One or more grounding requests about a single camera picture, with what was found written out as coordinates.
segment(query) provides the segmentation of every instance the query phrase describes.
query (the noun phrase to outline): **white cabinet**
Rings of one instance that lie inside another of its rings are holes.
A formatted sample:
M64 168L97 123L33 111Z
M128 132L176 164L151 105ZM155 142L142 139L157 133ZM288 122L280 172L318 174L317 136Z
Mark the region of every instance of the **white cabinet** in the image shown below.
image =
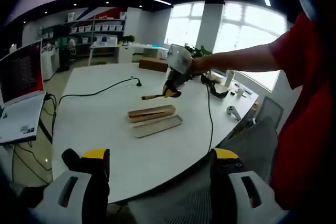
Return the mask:
M44 81L49 80L59 68L59 55L55 48L41 54L41 68Z
M134 47L119 47L118 63L132 63Z

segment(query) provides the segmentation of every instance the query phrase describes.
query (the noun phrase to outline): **cardboard box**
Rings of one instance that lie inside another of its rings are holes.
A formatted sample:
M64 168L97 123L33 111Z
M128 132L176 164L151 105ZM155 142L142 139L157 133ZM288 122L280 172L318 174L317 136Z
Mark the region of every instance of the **cardboard box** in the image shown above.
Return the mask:
M139 68L167 72L168 63L166 60L142 57L139 60Z

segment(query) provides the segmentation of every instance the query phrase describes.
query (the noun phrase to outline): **hand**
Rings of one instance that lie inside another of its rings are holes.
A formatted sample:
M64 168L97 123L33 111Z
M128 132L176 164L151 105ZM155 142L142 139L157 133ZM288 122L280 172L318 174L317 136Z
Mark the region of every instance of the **hand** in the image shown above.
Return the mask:
M191 72L192 73L204 73L206 72L207 66L205 58L196 58L193 60L193 63L191 65Z

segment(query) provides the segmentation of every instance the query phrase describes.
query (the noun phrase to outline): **window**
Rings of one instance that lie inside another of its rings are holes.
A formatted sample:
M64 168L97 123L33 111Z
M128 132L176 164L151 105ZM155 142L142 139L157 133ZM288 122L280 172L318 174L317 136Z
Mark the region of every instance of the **window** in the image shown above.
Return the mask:
M195 46L203 10L204 2L175 5L171 11L164 42Z
M238 2L223 6L214 52L228 52L268 44L287 30L286 17L273 10ZM241 72L272 91L279 71Z

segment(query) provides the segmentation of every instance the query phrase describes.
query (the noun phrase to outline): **white table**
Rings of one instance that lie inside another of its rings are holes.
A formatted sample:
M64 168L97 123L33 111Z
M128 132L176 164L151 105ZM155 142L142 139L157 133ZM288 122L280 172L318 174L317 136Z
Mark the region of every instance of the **white table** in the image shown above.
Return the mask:
M89 56L88 66L91 65L93 51L95 48L118 48L118 63L131 63L132 58L133 58L133 51L134 51L133 49L135 48L152 49L152 50L168 52L168 49L164 47L153 47L152 45L145 45L145 44L138 44L138 43L133 43L129 46L122 46L122 45L110 45L105 42L103 42L103 44L97 44L95 42L90 47L90 56Z
M124 200L148 191L174 178L199 161L207 152L211 135L206 86L192 80L181 89L179 98L143 101L143 95L162 92L166 73L139 69L137 64L111 64L76 68L65 94L86 94L104 89L130 76L125 82L92 97L65 98L58 109L52 149L52 171L56 179L67 168L61 159L72 148L79 155L94 148L110 149L109 202ZM244 115L258 95L224 100L213 96L211 113L214 122L212 147L219 144L237 125L226 113L234 105ZM183 123L172 129L144 138L135 138L127 122L127 112L172 104Z

